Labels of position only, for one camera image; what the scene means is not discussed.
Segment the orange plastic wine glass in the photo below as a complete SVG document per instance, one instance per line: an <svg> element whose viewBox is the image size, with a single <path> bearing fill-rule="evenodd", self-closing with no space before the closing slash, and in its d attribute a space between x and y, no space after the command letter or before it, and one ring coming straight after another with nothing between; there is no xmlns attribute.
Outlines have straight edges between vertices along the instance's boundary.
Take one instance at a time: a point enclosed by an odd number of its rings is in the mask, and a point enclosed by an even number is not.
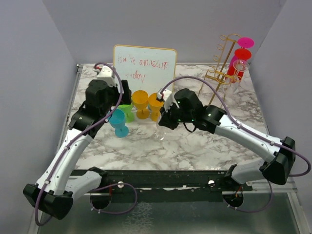
<svg viewBox="0 0 312 234"><path fill-rule="evenodd" d="M139 119L147 119L149 117L148 93L144 90L137 90L132 94L133 105L137 108L136 116Z"/></svg>

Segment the green plastic wine glass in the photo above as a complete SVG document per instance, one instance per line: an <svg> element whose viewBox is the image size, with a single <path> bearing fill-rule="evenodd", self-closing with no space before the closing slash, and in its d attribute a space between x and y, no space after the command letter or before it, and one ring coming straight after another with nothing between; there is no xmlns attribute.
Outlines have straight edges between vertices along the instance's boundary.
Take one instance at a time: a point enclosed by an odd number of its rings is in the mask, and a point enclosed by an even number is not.
<svg viewBox="0 0 312 234"><path fill-rule="evenodd" d="M132 108L133 108L132 104L124 104L118 106L118 109L122 110L125 114L126 123L133 122L135 119L134 113L132 112Z"/></svg>

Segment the blue plastic wine glass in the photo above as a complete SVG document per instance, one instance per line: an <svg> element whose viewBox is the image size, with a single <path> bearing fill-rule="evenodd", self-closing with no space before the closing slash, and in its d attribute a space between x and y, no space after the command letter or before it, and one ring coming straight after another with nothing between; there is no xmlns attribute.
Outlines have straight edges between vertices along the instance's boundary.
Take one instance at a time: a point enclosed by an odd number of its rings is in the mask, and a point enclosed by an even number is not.
<svg viewBox="0 0 312 234"><path fill-rule="evenodd" d="M110 125L115 129L115 135L119 138L124 138L128 135L129 129L125 125L126 123L126 118L125 114L122 110L116 109L110 120L109 120Z"/></svg>

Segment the yellow plastic wine glass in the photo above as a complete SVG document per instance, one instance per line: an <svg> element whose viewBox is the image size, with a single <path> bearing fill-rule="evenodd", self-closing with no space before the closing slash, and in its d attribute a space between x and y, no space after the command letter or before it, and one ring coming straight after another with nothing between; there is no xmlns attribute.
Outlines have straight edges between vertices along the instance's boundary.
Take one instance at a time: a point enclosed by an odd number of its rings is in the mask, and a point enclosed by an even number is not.
<svg viewBox="0 0 312 234"><path fill-rule="evenodd" d="M157 93L152 93L148 98L148 104L151 109L151 119L157 122L160 116L160 108L163 106L163 102L157 100Z"/></svg>

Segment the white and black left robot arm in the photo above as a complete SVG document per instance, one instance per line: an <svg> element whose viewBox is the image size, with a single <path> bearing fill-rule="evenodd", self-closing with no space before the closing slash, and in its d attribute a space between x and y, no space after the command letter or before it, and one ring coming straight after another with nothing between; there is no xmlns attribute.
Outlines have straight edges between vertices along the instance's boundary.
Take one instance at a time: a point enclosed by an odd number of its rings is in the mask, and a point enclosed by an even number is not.
<svg viewBox="0 0 312 234"><path fill-rule="evenodd" d="M130 104L128 82L110 86L94 79L85 90L85 101L73 114L65 139L53 161L35 184L27 184L23 194L36 211L61 220L67 216L75 200L85 193L106 190L106 172L93 167L79 178L69 181L74 167L86 147L106 123L110 112L120 104Z"/></svg>

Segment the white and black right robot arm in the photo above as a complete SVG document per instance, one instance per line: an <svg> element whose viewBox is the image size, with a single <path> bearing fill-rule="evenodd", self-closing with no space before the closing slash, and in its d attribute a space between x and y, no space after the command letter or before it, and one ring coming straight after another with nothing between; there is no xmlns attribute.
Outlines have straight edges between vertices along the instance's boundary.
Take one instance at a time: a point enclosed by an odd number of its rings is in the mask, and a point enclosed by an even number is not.
<svg viewBox="0 0 312 234"><path fill-rule="evenodd" d="M230 119L225 110L203 105L195 92L184 88L172 93L158 92L157 100L164 103L158 124L171 130L180 123L191 123L195 129L226 137L256 153L260 158L250 163L234 164L224 178L225 187L234 191L249 181L266 179L284 185L295 161L292 150L295 141L264 134L237 119Z"/></svg>

